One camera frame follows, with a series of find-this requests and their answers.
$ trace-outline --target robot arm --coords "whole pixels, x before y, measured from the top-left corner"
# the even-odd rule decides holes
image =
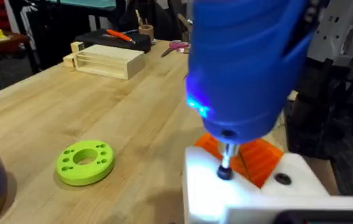
[[[195,1],[187,103],[226,144],[218,170],[231,177],[237,145],[267,134],[303,67],[319,0]]]

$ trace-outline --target orange marker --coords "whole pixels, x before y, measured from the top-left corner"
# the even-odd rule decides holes
[[[125,40],[127,42],[131,42],[133,44],[136,44],[136,42],[134,40],[132,40],[130,37],[128,37],[127,35],[124,35],[124,34],[122,34],[120,32],[117,32],[117,31],[114,31],[114,30],[111,30],[111,29],[106,30],[106,32],[108,34],[112,35],[112,36],[118,37],[120,39],[123,39],[123,40]]]

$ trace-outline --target hole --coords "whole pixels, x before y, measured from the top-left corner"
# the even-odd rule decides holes
[[[287,174],[278,173],[275,175],[275,180],[283,185],[290,185],[291,178]]]
[[[93,162],[98,156],[94,149],[83,149],[73,156],[73,162],[79,165],[85,165]]]
[[[234,137],[234,136],[237,135],[234,131],[231,131],[231,130],[223,130],[223,131],[221,131],[221,134],[224,137],[229,137],[229,138]]]

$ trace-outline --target wooden table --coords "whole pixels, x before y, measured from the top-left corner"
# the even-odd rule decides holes
[[[0,156],[9,178],[0,223],[183,223],[185,148],[205,130],[185,102],[188,56],[160,58],[167,47],[158,41],[129,81],[60,64],[0,91]],[[279,146],[283,131],[266,138]],[[67,186],[55,161],[85,139],[110,144],[115,168],[97,184]]]
[[[33,73],[37,73],[39,70],[33,55],[32,47],[30,46],[29,36],[23,34],[15,34],[12,32],[4,32],[4,35],[10,37],[10,39],[0,41],[0,53],[9,52],[10,49],[14,49],[19,44],[24,44],[32,71]]]

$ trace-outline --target green 3d printed ring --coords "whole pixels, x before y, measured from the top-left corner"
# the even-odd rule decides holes
[[[88,164],[78,164],[95,158]],[[57,161],[57,173],[64,183],[74,186],[93,184],[105,178],[114,167],[112,148],[102,141],[80,141],[65,149]]]

